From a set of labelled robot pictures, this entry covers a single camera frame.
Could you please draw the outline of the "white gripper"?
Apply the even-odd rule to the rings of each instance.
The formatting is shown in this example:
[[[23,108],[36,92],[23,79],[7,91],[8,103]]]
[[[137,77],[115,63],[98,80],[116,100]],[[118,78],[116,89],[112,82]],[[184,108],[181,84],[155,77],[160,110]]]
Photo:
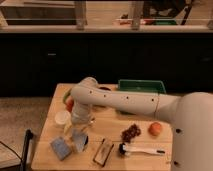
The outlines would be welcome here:
[[[76,107],[74,106],[71,112],[71,122],[73,124],[87,124],[91,121],[90,109],[88,107]],[[82,131],[86,131],[93,125],[93,122],[87,124]],[[64,127],[64,135],[71,133],[73,125],[71,123],[66,124]]]

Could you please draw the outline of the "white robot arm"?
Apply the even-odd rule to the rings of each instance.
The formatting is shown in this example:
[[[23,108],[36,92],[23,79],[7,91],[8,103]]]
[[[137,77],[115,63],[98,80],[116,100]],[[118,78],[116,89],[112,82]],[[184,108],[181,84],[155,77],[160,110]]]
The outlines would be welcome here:
[[[109,91],[86,77],[70,90],[74,100],[71,122],[91,120],[94,105],[153,117],[171,125],[171,171],[213,171],[213,94],[193,92],[183,96],[160,93]]]

